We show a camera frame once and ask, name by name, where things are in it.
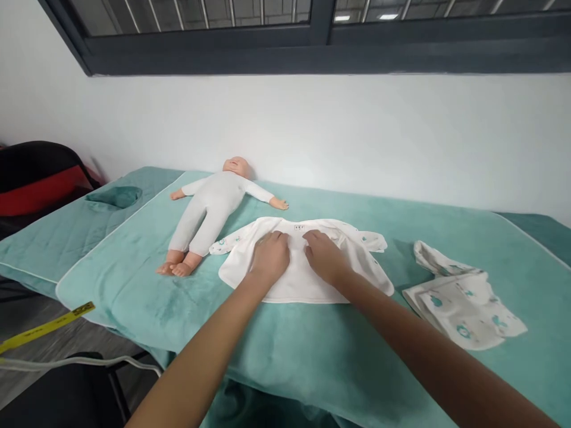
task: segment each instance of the white wall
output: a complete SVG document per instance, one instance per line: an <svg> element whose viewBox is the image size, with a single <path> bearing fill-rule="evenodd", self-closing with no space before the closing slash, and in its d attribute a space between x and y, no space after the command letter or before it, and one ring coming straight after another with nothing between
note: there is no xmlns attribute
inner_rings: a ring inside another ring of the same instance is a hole
<svg viewBox="0 0 571 428"><path fill-rule="evenodd" d="M37 0L0 2L0 141L144 165L537 212L571 225L571 75L88 78Z"/></svg>

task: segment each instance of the baby doll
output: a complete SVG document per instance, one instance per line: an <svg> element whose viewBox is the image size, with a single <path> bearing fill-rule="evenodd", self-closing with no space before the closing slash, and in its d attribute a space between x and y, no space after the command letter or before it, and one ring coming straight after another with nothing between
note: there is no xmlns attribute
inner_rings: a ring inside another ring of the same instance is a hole
<svg viewBox="0 0 571 428"><path fill-rule="evenodd" d="M244 194L272 207L287 210L289 205L248 180L250 165L238 156L224 162L222 172L192 182L171 193L171 199L193 196L178 222L168 246L167 261L156 270L161 275L189 276L216 242L226 220L238 208Z"/></svg>

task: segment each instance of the bed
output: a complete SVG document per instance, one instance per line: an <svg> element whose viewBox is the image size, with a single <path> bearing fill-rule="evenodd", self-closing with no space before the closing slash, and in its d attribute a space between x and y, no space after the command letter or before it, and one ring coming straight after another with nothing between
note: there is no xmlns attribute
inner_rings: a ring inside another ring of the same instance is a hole
<svg viewBox="0 0 571 428"><path fill-rule="evenodd" d="M69 204L0 241L0 275L68 307L94 301L98 309L86 318L147 348L166 366L231 292L217 275L225 256L207 257L189 278L154 274L187 203L173 202L168 194L205 176L159 168L134 171L97 190L139 187L142 194L134 205L105 211L93 210L85 200ZM494 291L529 331L472 354L556 422L571 424L571 387L561 375L571 370L570 229L539 215L263 186L288 200L290 209L276 212L246 197L221 236L261 216L337 218L382 233L388 248L374 256L395 285L393 298L404 306L401 291L431 279L415 264L416 240L486 270ZM262 391L314 421L331 414L345 426L454 426L348 305L262 304L222 388L225 394L219 394L209 418L228 416L228 391L246 402ZM217 412L217 404L226 410Z"/></svg>

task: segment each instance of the baby clothes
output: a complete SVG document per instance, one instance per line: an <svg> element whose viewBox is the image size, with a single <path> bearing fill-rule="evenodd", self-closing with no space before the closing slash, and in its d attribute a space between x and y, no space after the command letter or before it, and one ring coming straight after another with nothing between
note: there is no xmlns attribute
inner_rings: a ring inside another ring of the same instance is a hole
<svg viewBox="0 0 571 428"><path fill-rule="evenodd" d="M329 236L345 254L351 267L373 286L387 295L393 294L391 281L369 253L382 253L387 248L385 238L374 232L360 232L339 220L290 222L278 217L260 217L218 241L210 247L210 253L225 254L230 251L218 274L226 284L236 288L250 271L254 246L258 240L272 231L287 233L290 236L290 265L263 300L272 303L347 303L335 288L323 281L309 266L305 256L308 243L303 235L312 229Z"/></svg>
<svg viewBox="0 0 571 428"><path fill-rule="evenodd" d="M416 262L435 279L404 290L403 296L453 342L467 350L486 350L527 331L494 294L486 272L450 260L422 241L415 242L414 251Z"/></svg>
<svg viewBox="0 0 571 428"><path fill-rule="evenodd" d="M274 197L267 190L231 171L217 172L187 184L182 191L186 196L194 196L178 222L168 249L190 251L199 256L208 254L208 248L216 241L226 220L238 208L245 193L262 202L269 202Z"/></svg>

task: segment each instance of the ceiling light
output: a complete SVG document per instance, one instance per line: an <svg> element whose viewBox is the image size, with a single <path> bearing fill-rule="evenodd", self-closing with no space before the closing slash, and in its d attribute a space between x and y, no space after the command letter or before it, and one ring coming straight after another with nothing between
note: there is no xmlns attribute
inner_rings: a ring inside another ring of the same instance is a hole
<svg viewBox="0 0 571 428"><path fill-rule="evenodd" d="M377 19L380 19L383 21L390 21L390 20L395 19L397 16L399 16L399 14L383 14L383 15L377 16Z"/></svg>

